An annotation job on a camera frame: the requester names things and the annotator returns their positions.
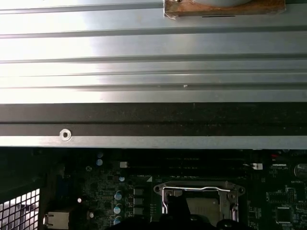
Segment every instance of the cpu socket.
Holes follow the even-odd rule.
[[[239,221],[239,196],[245,188],[228,181],[168,181],[153,189],[162,196],[162,213],[168,214],[168,196],[184,196],[190,213],[213,226],[223,220]]]

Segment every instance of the white mesh grille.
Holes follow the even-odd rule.
[[[39,189],[0,204],[0,230],[38,229]]]

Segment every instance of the blue capacitor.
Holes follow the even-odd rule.
[[[118,190],[115,195],[114,195],[114,199],[116,200],[121,200],[123,197],[122,192],[120,190]]]

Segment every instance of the computer motherboard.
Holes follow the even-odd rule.
[[[53,203],[74,207],[70,229],[104,230],[134,216],[157,221],[167,184],[236,187],[224,198],[219,191],[184,191],[191,214],[213,225],[230,213],[256,230],[307,229],[304,150],[69,151]]]

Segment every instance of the circuit board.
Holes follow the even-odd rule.
[[[230,181],[245,188],[240,221],[256,230],[307,229],[305,151],[70,151],[56,203],[77,206],[72,229],[104,230],[134,216],[156,221],[162,205],[154,188],[168,181]],[[211,197],[203,205],[212,213],[217,203]]]

